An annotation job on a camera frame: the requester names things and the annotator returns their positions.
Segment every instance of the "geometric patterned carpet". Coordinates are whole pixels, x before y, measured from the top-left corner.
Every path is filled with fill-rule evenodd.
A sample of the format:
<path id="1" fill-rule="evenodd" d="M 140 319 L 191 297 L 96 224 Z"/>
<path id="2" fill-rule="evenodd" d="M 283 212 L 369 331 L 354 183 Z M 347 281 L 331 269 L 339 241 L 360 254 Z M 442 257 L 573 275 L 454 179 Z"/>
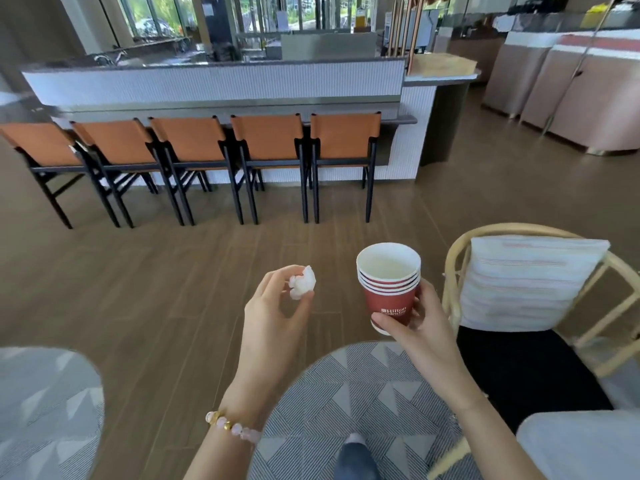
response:
<path id="1" fill-rule="evenodd" d="M 311 365 L 269 417 L 249 480 L 332 480 L 350 433 L 367 441 L 387 480 L 425 480 L 457 444 L 455 416 L 396 342 L 343 347 Z M 482 476 L 467 455 L 443 480 Z"/>
<path id="2" fill-rule="evenodd" d="M 100 375 L 82 355 L 0 348 L 0 479 L 85 480 L 103 422 Z"/>

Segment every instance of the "person's left hand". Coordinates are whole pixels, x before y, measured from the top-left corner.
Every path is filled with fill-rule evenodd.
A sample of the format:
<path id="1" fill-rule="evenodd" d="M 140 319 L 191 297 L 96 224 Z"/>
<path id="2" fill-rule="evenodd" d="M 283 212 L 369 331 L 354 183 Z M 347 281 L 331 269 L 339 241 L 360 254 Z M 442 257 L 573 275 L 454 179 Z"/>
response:
<path id="1" fill-rule="evenodd" d="M 304 268 L 292 265 L 267 273 L 244 307 L 236 377 L 223 398 L 221 409 L 222 406 L 238 408 L 241 410 L 238 414 L 251 420 L 251 416 L 262 412 L 260 409 L 287 373 L 307 329 L 314 293 L 309 291 L 303 295 L 290 318 L 280 311 L 280 298 L 283 291 L 289 290 L 289 278 L 302 274 Z"/>

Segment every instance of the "pant leg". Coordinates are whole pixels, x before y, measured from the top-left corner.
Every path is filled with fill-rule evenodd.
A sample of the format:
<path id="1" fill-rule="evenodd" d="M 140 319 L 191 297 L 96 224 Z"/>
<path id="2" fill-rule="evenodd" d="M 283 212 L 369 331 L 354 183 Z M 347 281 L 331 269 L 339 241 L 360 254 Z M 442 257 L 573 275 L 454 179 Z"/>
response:
<path id="1" fill-rule="evenodd" d="M 361 443 L 342 446 L 333 480 L 382 480 L 369 449 Z"/>

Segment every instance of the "orange bar stool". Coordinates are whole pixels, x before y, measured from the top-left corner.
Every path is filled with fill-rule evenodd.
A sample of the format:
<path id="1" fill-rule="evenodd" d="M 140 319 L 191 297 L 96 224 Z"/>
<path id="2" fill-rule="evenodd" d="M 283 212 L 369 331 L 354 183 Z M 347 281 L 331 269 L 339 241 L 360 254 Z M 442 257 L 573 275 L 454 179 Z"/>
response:
<path id="1" fill-rule="evenodd" d="M 190 224 L 195 224 L 186 197 L 191 180 L 187 179 L 189 183 L 183 185 L 179 174 L 185 171 L 193 172 L 204 192 L 211 192 L 206 170 L 220 169 L 228 171 L 236 214 L 240 224 L 243 224 L 238 190 L 245 176 L 243 175 L 236 183 L 236 173 L 240 170 L 240 164 L 237 160 L 232 161 L 230 157 L 227 136 L 218 119 L 213 116 L 212 118 L 149 118 L 149 120 L 162 146 L 173 179 L 180 186 L 182 207 L 187 213 Z"/>
<path id="2" fill-rule="evenodd" d="M 152 171 L 162 176 L 175 216 L 184 226 L 175 200 L 178 186 L 171 185 L 169 170 L 159 158 L 151 135 L 139 120 L 71 124 L 82 142 L 96 155 L 102 175 L 129 227 L 133 228 L 133 221 L 122 196 L 139 178 L 151 193 L 159 193 L 149 175 Z"/>
<path id="3" fill-rule="evenodd" d="M 0 125 L 0 134 L 23 156 L 31 174 L 65 226 L 73 229 L 56 198 L 87 175 L 111 221 L 120 227 L 107 200 L 110 191 L 100 185 L 102 174 L 96 161 L 59 126 L 55 123 L 8 123 Z M 68 173 L 77 175 L 57 190 L 50 190 L 47 185 L 49 182 Z"/>
<path id="4" fill-rule="evenodd" d="M 246 176 L 246 190 L 253 223 L 258 224 L 258 213 L 253 197 L 253 185 L 264 190 L 261 169 L 300 168 L 302 217 L 308 222 L 307 176 L 308 165 L 303 151 L 302 120 L 299 114 L 288 116 L 231 116 L 240 157 Z"/>
<path id="5" fill-rule="evenodd" d="M 316 224 L 320 222 L 319 166 L 362 167 L 362 188 L 367 186 L 365 222 L 369 222 L 381 117 L 380 112 L 311 115 L 311 170 Z"/>

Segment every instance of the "white napkin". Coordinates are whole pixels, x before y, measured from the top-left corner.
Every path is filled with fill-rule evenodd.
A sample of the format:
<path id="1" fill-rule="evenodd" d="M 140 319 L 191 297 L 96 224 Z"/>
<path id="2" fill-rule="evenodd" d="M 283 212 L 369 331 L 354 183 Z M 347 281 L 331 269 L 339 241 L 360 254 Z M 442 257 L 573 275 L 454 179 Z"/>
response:
<path id="1" fill-rule="evenodd" d="M 289 278 L 289 288 L 291 288 L 291 299 L 300 299 L 307 291 L 312 291 L 316 286 L 316 275 L 311 266 L 307 266 L 302 272 L 302 276 L 292 276 Z"/>

